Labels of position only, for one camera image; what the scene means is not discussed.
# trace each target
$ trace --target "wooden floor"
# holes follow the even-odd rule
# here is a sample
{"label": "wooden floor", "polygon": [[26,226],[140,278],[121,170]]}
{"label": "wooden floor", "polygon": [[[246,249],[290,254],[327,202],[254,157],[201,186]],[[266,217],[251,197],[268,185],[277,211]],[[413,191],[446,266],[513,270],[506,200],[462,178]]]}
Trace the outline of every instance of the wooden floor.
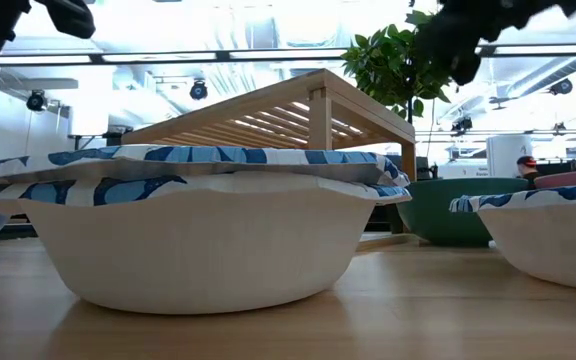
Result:
{"label": "wooden floor", "polygon": [[145,316],[79,301],[39,242],[4,241],[0,359],[576,359],[576,290],[488,250],[396,245],[296,303]]}

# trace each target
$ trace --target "person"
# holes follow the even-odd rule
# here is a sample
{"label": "person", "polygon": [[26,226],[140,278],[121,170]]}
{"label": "person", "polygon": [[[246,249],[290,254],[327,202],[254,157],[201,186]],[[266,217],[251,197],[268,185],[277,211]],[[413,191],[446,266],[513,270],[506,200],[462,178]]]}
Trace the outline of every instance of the person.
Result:
{"label": "person", "polygon": [[532,156],[522,156],[517,160],[517,169],[521,177],[528,180],[528,188],[536,189],[535,179],[541,174],[537,171],[537,161]]}

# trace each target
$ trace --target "green plant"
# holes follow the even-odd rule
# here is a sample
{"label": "green plant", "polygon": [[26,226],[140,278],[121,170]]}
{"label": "green plant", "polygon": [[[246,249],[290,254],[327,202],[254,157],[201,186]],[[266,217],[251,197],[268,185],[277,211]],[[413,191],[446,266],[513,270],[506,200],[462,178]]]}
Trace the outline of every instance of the green plant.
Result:
{"label": "green plant", "polygon": [[420,11],[408,14],[406,22],[415,25],[413,31],[390,25],[368,38],[355,35],[357,46],[342,55],[345,74],[354,75],[357,88],[382,105],[392,106],[393,112],[410,123],[413,115],[423,116],[421,99],[450,102],[441,89],[450,83],[448,72],[415,46],[418,29],[432,16]]}

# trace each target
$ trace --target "pink object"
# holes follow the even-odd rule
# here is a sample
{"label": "pink object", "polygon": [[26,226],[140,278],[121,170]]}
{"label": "pink object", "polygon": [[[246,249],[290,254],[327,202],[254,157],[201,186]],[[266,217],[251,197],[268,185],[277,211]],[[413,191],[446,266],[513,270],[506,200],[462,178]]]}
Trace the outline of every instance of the pink object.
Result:
{"label": "pink object", "polygon": [[538,177],[535,179],[535,185],[537,186],[537,189],[576,186],[576,171]]}

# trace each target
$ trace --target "green bowl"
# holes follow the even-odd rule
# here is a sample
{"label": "green bowl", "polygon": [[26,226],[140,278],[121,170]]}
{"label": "green bowl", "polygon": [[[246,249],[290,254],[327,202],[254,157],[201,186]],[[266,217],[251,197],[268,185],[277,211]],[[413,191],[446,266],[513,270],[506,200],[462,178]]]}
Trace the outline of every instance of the green bowl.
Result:
{"label": "green bowl", "polygon": [[451,213],[450,202],[462,195],[508,194],[528,189],[528,181],[509,178],[468,178],[418,181],[408,186],[412,201],[397,204],[413,234],[439,246],[488,246],[490,233],[476,213]]}

